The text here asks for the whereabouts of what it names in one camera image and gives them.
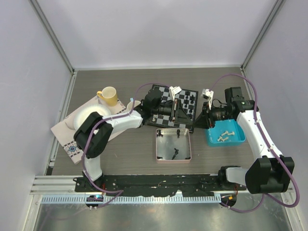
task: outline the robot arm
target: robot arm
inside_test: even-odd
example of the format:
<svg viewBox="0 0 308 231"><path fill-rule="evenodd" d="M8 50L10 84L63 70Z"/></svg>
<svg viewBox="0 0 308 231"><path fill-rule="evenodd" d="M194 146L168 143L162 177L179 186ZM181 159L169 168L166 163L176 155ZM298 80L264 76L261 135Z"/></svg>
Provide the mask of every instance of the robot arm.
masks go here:
<svg viewBox="0 0 308 231"><path fill-rule="evenodd" d="M264 141L254 117L253 100L245 100L241 88L229 88L225 90L227 106L221 108L210 108L211 99L204 103L202 112L196 119L195 128L209 129L215 126L215 121L235 119L243 129L255 162L249 169L241 167L222 167L218 172L222 183L238 183L247 187L251 194L256 193L282 193L285 192L290 183L290 178L278 163ZM257 109L257 120L261 126L271 149L280 157L292 173L294 162L291 157L284 157L276 147L266 131Z"/></svg>
<svg viewBox="0 0 308 231"><path fill-rule="evenodd" d="M206 97L213 97L212 93L207 92ZM202 112L194 122L195 128L209 129L215 126L215 121L235 119L244 130L250 147L252 149L255 162L249 169L237 166L221 167L218 172L219 179L224 183L238 183L245 185L250 193L281 193L285 192L290 183L290 178L284 171L277 159L268 150L267 145L255 124L253 100L245 100L242 96L241 88L230 88L225 90L227 105L221 108L210 107L207 102L204 103ZM95 135L90 141L85 158L85 168L89 177L95 182L102 176L100 165L100 154L104 151L110 135L114 132L122 131L128 128L139 128L146 125L152 115L168 115L173 122L191 124L192 121L183 111L179 100L161 102L161 92L159 90L150 90L141 104L134 108L134 111L122 118L116 115L116 119L104 117L106 120L98 127ZM289 171L292 173L294 162L291 157L284 157L282 153L272 142L269 134L264 128L260 113L257 110L257 119L271 148L280 156ZM103 118L96 112L90 114L82 126L74 135L77 145L84 150L91 130L95 124Z"/></svg>
<svg viewBox="0 0 308 231"><path fill-rule="evenodd" d="M180 91L179 87L170 87L170 93L175 95ZM183 111L182 105L178 99L172 98L170 101L162 101L162 93L158 89L149 90L148 94L141 104L136 106L131 114L121 113L110 116L100 116L97 112L91 113L84 121L81 127L74 134L79 149L84 150L88 142L92 128L99 122L101 124L94 131L94 135L90 141L85 158L85 169L92 181L96 181L103 172L101 169L100 154L104 151L109 137L116 132L129 128L139 128L146 125L152 115L168 115L175 123L191 123Z"/></svg>

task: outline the mug handle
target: mug handle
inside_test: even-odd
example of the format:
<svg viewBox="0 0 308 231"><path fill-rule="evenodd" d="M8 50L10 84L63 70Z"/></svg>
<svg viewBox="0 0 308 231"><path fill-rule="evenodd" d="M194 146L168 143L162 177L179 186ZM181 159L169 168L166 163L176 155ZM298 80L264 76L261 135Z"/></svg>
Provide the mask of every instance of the mug handle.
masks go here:
<svg viewBox="0 0 308 231"><path fill-rule="evenodd" d="M100 97L102 100L104 99L104 98L102 97L102 92L101 92L101 91L98 91L98 92L96 93L96 95L97 95L98 97Z"/></svg>

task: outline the black chess piece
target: black chess piece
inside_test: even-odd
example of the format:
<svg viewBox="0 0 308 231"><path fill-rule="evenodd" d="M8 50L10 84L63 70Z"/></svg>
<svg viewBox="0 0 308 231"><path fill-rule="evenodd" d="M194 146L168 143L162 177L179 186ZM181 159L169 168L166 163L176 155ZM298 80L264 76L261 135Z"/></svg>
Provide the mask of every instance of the black chess piece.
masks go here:
<svg viewBox="0 0 308 231"><path fill-rule="evenodd" d="M179 150L178 149L174 148L174 150L175 150L175 153L174 153L174 155L172 157L172 160L174 160L174 158L177 156L177 154L179 154Z"/></svg>
<svg viewBox="0 0 308 231"><path fill-rule="evenodd" d="M158 133L156 134L156 137L157 136L161 136L161 137L163 137L164 135L162 134L162 131L161 130L158 130Z"/></svg>

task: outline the white wall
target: white wall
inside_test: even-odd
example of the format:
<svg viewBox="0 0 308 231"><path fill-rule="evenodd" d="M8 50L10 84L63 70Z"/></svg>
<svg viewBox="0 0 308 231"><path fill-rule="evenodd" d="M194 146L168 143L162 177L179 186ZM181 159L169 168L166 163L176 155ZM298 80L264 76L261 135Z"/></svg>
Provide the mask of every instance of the white wall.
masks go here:
<svg viewBox="0 0 308 231"><path fill-rule="evenodd" d="M308 1L287 0L247 68L257 88L263 122L282 153L295 161L307 217Z"/></svg>
<svg viewBox="0 0 308 231"><path fill-rule="evenodd" d="M26 0L0 7L0 230L20 230L70 77Z"/></svg>
<svg viewBox="0 0 308 231"><path fill-rule="evenodd" d="M275 0L39 0L75 68L242 64Z"/></svg>

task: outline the chessboard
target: chessboard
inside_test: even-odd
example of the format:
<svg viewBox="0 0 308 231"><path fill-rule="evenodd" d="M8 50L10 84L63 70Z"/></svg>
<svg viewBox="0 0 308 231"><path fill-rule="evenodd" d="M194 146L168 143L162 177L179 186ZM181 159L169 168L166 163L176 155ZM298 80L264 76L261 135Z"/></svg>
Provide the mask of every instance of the chessboard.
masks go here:
<svg viewBox="0 0 308 231"><path fill-rule="evenodd" d="M153 84L152 89L159 89L162 92L162 102L171 100L169 88ZM180 93L175 95L175 98L181 101L185 113L194 122L196 119L198 92L195 90L182 89ZM193 127L191 125L173 123L169 121L169 116L167 115L153 115L153 119L148 125L159 128L187 128L193 133Z"/></svg>

